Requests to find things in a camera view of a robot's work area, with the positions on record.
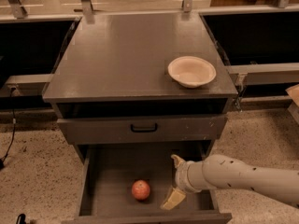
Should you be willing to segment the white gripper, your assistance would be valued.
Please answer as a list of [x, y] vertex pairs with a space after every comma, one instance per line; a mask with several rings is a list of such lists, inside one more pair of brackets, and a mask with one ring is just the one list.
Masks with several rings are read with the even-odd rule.
[[172, 210], [186, 198], [186, 193], [201, 192], [205, 188], [202, 166], [200, 161], [185, 161], [176, 154], [171, 155], [176, 168], [176, 187], [171, 187], [160, 208]]

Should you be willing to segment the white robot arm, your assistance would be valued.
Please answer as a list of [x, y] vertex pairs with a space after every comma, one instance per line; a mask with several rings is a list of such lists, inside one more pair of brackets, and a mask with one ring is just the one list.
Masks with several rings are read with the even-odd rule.
[[161, 204], [163, 210], [180, 205], [190, 193], [214, 189], [246, 189], [288, 204], [299, 205], [299, 171], [252, 166], [225, 155], [210, 155], [203, 161], [185, 161], [172, 155], [175, 187]]

